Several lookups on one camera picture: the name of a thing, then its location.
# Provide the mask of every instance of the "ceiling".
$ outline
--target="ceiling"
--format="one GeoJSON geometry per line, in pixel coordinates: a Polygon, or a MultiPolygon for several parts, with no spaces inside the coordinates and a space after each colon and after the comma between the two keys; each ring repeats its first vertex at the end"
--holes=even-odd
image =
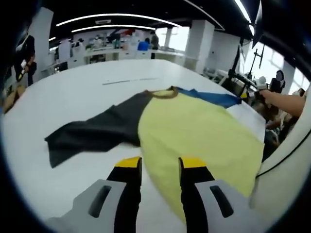
{"type": "MultiPolygon", "coordinates": [[[[50,37],[71,37],[72,30],[96,26],[95,21],[111,19],[111,24],[149,26],[154,28],[171,25],[136,17],[96,17],[81,19],[56,27],[56,24],[76,17],[125,13],[160,18],[181,26],[191,26],[194,19],[205,19],[215,25],[217,30],[251,39],[248,22],[234,0],[131,0],[130,2],[88,0],[76,1],[46,0],[43,6],[54,12],[50,37]]],[[[241,0],[253,23],[259,8],[259,0],[241,0]]],[[[261,0],[263,36],[260,41],[285,56],[293,66],[297,66],[309,79],[311,78],[311,9],[309,1],[261,0]]]]}

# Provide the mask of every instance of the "desk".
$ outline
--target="desk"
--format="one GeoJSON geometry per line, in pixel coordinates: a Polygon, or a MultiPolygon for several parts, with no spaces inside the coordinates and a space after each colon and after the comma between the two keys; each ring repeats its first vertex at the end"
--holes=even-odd
{"type": "MultiPolygon", "coordinates": [[[[83,152],[52,169],[44,138],[60,126],[87,120],[134,94],[171,85],[227,93],[199,74],[164,60],[123,60],[76,67],[27,88],[4,116],[7,162],[21,194],[40,219],[60,217],[73,199],[98,179],[106,179],[115,163],[140,155],[140,148],[121,144],[106,153],[83,152]],[[104,83],[132,80],[125,83],[104,83]]],[[[260,141],[265,121],[246,103],[228,109],[260,141]]],[[[185,233],[186,226],[170,210],[143,166],[137,233],[185,233]]]]}

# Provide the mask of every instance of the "window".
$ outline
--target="window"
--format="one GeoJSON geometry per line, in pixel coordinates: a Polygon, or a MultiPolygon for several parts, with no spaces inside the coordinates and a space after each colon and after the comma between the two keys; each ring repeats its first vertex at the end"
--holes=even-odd
{"type": "Polygon", "coordinates": [[[291,95],[293,92],[297,91],[300,88],[303,88],[306,91],[309,85],[309,80],[303,75],[303,73],[299,69],[296,68],[294,73],[294,80],[291,85],[289,94],[291,95]]]}
{"type": "Polygon", "coordinates": [[[169,47],[175,50],[185,51],[189,35],[189,27],[174,27],[169,42],[169,47]]]}
{"type": "MultiPolygon", "coordinates": [[[[248,52],[244,66],[244,73],[248,73],[250,71],[252,63],[254,61],[254,53],[256,52],[256,50],[257,53],[261,55],[262,49],[263,44],[257,43],[255,47],[248,52]]],[[[264,76],[267,80],[267,83],[270,83],[272,78],[276,76],[276,72],[283,68],[284,57],[278,52],[274,51],[272,48],[264,46],[263,59],[260,68],[259,64],[260,57],[257,56],[252,69],[253,77],[255,79],[258,79],[261,76],[264,76]]]]}
{"type": "Polygon", "coordinates": [[[167,28],[158,28],[158,29],[156,29],[155,33],[156,33],[157,37],[159,38],[159,45],[164,46],[167,28]]]}

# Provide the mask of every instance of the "table surface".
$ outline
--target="table surface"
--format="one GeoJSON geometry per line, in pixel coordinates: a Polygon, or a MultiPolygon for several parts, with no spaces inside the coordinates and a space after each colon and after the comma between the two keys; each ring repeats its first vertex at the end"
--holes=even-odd
{"type": "MultiPolygon", "coordinates": [[[[73,199],[98,179],[106,179],[114,164],[140,155],[140,148],[121,144],[106,153],[83,152],[52,169],[44,138],[62,125],[87,120],[134,94],[171,85],[198,91],[228,93],[199,74],[165,60],[123,60],[90,64],[49,76],[27,88],[3,119],[8,165],[34,213],[46,220],[72,208],[73,199]],[[103,85],[104,83],[130,82],[103,85]]],[[[228,108],[260,141],[265,121],[244,102],[228,108]]],[[[185,225],[170,210],[142,172],[137,232],[185,233],[185,225]]]]}

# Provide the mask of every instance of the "cable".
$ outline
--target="cable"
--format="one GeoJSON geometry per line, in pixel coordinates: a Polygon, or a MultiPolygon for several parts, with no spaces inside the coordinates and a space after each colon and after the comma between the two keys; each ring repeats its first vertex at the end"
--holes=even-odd
{"type": "Polygon", "coordinates": [[[290,152],[285,158],[283,158],[280,162],[278,162],[277,164],[275,164],[272,168],[266,170],[265,172],[259,174],[256,176],[256,179],[260,176],[262,176],[263,174],[266,174],[267,172],[273,170],[274,168],[276,168],[277,166],[279,166],[281,163],[283,163],[287,158],[289,158],[297,149],[298,147],[301,146],[301,144],[306,140],[306,138],[310,135],[311,133],[311,129],[309,130],[309,132],[307,133],[307,135],[301,140],[301,142],[292,150],[292,152],[290,152]]]}

